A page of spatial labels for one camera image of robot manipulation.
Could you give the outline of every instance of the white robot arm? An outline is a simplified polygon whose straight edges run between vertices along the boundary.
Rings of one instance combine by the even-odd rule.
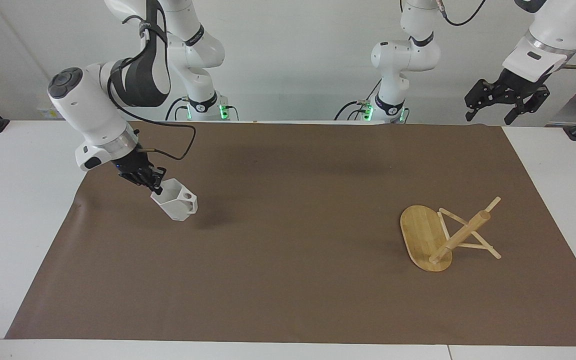
[[[191,0],[162,3],[166,7],[158,0],[105,0],[108,9],[124,23],[139,26],[141,51],[130,59],[92,64],[85,69],[67,68],[55,75],[48,86],[48,95],[57,110],[84,137],[84,143],[75,151],[78,166],[89,171],[112,162],[122,178],[148,187],[154,196],[167,191],[162,184],[166,169],[151,164],[137,132],[120,116],[117,107],[162,105],[170,93],[170,60],[187,64],[185,69],[219,66],[224,61],[223,46],[199,24]],[[179,39],[169,33],[173,31],[186,39],[183,53],[174,53],[174,57],[183,59],[171,59],[169,44]],[[201,86],[192,82],[186,85],[189,94],[217,94],[207,74]],[[184,191],[192,202],[186,201],[187,214],[176,220],[197,210],[196,196]]]
[[[515,105],[504,119],[507,125],[536,112],[550,96],[544,82],[576,54],[576,0],[514,1],[535,13],[534,22],[503,62],[499,79],[493,83],[480,79],[464,98],[470,109],[468,121],[497,103]]]
[[[381,88],[370,98],[371,119],[398,123],[409,80],[405,71],[428,71],[439,63],[441,49],[434,41],[434,24],[439,7],[436,0],[406,0],[401,27],[410,37],[384,41],[372,50],[372,64],[381,73]]]
[[[204,69],[224,63],[226,51],[199,23],[192,0],[167,0],[162,3],[169,22],[169,59],[188,91],[188,119],[214,121],[228,119],[228,98],[215,90]]]

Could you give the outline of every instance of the brown paper mat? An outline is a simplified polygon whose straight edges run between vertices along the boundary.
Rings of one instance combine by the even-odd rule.
[[[147,148],[187,144],[134,127]],[[576,258],[501,128],[197,128],[186,160],[151,161],[199,212],[171,221],[110,164],[91,171],[6,338],[576,346]],[[411,262],[405,208],[470,219],[495,196],[480,234],[501,260]]]

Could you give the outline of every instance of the wooden base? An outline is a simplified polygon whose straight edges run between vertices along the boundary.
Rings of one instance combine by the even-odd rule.
[[[411,206],[401,215],[400,224],[408,255],[416,266],[428,272],[440,272],[453,263],[452,252],[446,253],[437,264],[430,262],[430,257],[448,241],[435,210]]]

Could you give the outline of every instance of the black strap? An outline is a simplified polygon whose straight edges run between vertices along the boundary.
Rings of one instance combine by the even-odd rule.
[[[202,37],[204,37],[204,34],[206,33],[206,30],[204,29],[203,25],[199,25],[199,30],[197,31],[196,34],[192,35],[192,37],[186,41],[184,41],[183,43],[185,43],[185,45],[190,48],[192,46],[194,46],[196,43],[199,43],[199,41],[202,39]]]
[[[415,39],[414,37],[410,36],[409,40],[412,40],[414,45],[418,46],[419,48],[423,48],[426,45],[430,44],[430,42],[433,41],[434,38],[435,38],[435,32],[432,32],[432,34],[430,34],[430,36],[428,36],[427,39],[418,41],[418,39]]]
[[[514,3],[517,4],[517,6],[519,6],[521,9],[534,14],[539,11],[542,6],[544,6],[546,1],[547,0],[514,0]]]
[[[381,98],[379,98],[379,93],[377,93],[377,96],[374,97],[374,102],[377,104],[377,106],[380,109],[382,109],[384,112],[386,112],[386,114],[388,116],[395,116],[395,115],[397,115],[398,112],[400,112],[403,109],[404,103],[406,102],[406,100],[404,99],[398,105],[390,105],[390,104],[384,102],[383,100],[381,100]]]
[[[192,105],[192,107],[198,113],[208,112],[208,109],[210,109],[210,107],[212,107],[212,105],[217,104],[217,92],[214,93],[214,95],[210,98],[210,100],[206,100],[203,102],[197,102],[197,101],[192,100],[192,98],[188,98],[188,103],[190,103],[190,105]]]
[[[123,101],[129,107],[134,107],[135,105],[131,104],[131,102],[128,101],[128,98],[130,98],[130,96],[128,96],[128,92],[126,92],[126,89],[124,88],[124,79],[122,75],[123,71],[117,71],[117,69],[120,68],[124,64],[124,62],[128,60],[129,59],[123,59],[114,63],[112,69],[110,70],[110,80],[112,81],[112,84],[114,85],[114,90],[117,91],[117,95],[119,96],[121,101]]]

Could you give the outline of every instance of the wooden dowel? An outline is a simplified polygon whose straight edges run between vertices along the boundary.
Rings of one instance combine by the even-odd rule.
[[[452,212],[444,209],[443,207],[441,209],[439,209],[439,212],[441,214],[444,214],[445,216],[449,217],[450,219],[453,219],[454,221],[457,221],[457,223],[460,223],[461,225],[466,225],[468,224],[468,221],[460,218],[459,216],[453,214]]]
[[[478,228],[481,228],[484,224],[486,224],[490,220],[490,212],[486,210],[478,212],[475,216],[468,221],[466,225],[459,229],[448,241],[446,244],[441,246],[437,251],[435,251],[432,256],[430,256],[430,262],[432,264],[437,264],[439,260],[441,260],[446,254],[450,251],[454,250],[459,246],[459,244],[463,243],[473,234],[474,231],[477,231]]]
[[[487,251],[490,251],[490,254],[492,254],[492,256],[494,256],[497,260],[501,259],[501,254],[498,253],[498,251],[495,250],[495,248],[493,248],[493,246],[491,246],[491,244],[489,244],[489,242],[487,242],[482,235],[480,235],[478,232],[473,232],[472,233],[473,237],[475,237],[475,239],[477,239],[478,242],[480,242],[484,248]]]
[[[488,205],[488,207],[486,207],[486,209],[484,210],[485,212],[491,212],[496,206],[497,204],[501,201],[501,198],[499,196],[497,196],[496,198],[494,198],[494,200],[492,200],[492,202],[490,203],[490,205]]]
[[[486,246],[482,244],[469,244],[469,243],[460,243],[457,245],[459,248],[469,248],[469,249],[480,249],[480,250],[488,250]]]
[[[443,235],[446,237],[446,241],[450,239],[450,234],[448,233],[448,228],[446,227],[446,221],[444,220],[444,215],[441,212],[437,212],[439,215],[439,222],[441,223],[441,229],[443,230]]]

